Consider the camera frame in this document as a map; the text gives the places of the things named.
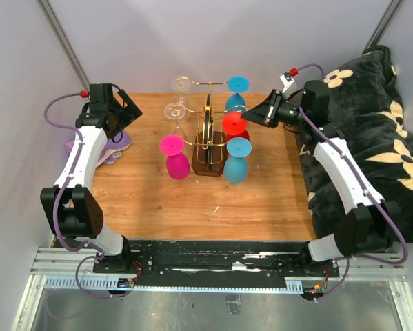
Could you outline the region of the red wine glass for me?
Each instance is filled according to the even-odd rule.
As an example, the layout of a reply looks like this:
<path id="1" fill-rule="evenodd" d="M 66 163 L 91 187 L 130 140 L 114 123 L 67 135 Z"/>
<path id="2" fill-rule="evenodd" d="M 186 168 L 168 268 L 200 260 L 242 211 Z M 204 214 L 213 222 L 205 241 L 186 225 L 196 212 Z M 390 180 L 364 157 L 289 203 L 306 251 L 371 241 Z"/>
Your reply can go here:
<path id="1" fill-rule="evenodd" d="M 247 131 L 248 122 L 241 117 L 240 112 L 229 112 L 222 120 L 222 128 L 226 135 L 226 141 L 233 138 L 244 138 L 250 140 Z"/>

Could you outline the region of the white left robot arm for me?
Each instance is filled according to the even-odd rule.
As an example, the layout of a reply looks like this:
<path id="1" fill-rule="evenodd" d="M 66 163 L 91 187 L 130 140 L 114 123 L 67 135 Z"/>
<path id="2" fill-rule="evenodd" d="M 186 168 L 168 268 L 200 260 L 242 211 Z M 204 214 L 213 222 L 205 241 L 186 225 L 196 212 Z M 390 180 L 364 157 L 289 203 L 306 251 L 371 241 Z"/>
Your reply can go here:
<path id="1" fill-rule="evenodd" d="M 85 246 L 101 256 L 117 272 L 127 272 L 133 256 L 126 252 L 126 239 L 104 223 L 101 206 L 92 195 L 92 182 L 99 157 L 109 140 L 143 113 L 128 93 L 114 83 L 92 83 L 88 90 L 68 95 L 86 100 L 72 125 L 46 122 L 55 128 L 74 132 L 72 151 L 59 178 L 43 188 L 41 205 L 50 229 L 66 250 L 77 252 Z"/>

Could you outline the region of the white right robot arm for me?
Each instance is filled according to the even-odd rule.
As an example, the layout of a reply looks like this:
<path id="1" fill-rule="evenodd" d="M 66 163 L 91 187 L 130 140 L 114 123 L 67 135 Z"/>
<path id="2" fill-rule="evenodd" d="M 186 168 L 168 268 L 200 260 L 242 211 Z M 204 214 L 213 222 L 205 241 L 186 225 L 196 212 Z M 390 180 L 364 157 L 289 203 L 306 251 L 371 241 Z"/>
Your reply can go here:
<path id="1" fill-rule="evenodd" d="M 330 89 L 319 80 L 307 81 L 299 106 L 285 100 L 279 90 L 247 110 L 242 118 L 261 126 L 275 128 L 279 123 L 295 126 L 302 142 L 323 166 L 338 192 L 345 217 L 332 234 L 309 242 L 298 258 L 299 270 L 315 275 L 323 261 L 364 257 L 390 248 L 394 240 L 403 246 L 399 263 L 408 258 L 407 243 L 394 220 L 401 212 L 394 201 L 385 198 L 362 173 L 341 131 L 328 119 Z"/>

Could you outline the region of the purple cloth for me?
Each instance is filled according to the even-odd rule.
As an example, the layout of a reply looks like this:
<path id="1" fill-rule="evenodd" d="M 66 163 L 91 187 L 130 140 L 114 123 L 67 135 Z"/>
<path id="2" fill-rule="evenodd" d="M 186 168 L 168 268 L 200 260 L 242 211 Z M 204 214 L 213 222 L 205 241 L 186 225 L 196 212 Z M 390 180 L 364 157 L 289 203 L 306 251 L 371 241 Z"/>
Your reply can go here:
<path id="1" fill-rule="evenodd" d="M 74 141 L 66 143 L 69 157 L 66 165 L 71 166 L 79 147 L 81 152 L 76 167 L 99 167 L 102 163 L 112 164 L 131 145 L 131 138 L 124 131 L 115 136 L 115 141 L 107 137 L 102 128 L 85 126 L 78 129 Z"/>

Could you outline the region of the blue wine glass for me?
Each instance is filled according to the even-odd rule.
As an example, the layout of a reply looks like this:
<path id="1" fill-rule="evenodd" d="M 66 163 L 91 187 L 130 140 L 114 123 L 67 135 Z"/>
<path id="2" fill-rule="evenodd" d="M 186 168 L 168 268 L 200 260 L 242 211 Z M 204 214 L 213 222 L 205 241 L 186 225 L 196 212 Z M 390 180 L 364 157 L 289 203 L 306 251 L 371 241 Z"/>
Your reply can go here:
<path id="1" fill-rule="evenodd" d="M 252 152 L 252 144 L 243 137 L 232 138 L 226 145 L 228 159 L 225 162 L 224 177 L 231 184 L 243 183 L 248 175 L 246 157 Z"/>
<path id="2" fill-rule="evenodd" d="M 228 88 L 232 92 L 225 103 L 225 112 L 245 112 L 246 102 L 243 93 L 250 87 L 249 81 L 242 76 L 235 76 L 229 79 Z"/>

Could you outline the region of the pink wine glass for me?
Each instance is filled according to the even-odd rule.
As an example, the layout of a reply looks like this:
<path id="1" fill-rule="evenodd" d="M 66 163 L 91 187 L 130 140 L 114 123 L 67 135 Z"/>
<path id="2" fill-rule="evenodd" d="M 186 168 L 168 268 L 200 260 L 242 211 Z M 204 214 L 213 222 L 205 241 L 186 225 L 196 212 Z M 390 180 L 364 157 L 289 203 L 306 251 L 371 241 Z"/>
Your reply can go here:
<path id="1" fill-rule="evenodd" d="M 184 140 L 176 134 L 169 134 L 159 143 L 160 151 L 167 157 L 165 166 L 171 178 L 185 179 L 190 173 L 190 162 L 184 155 Z"/>

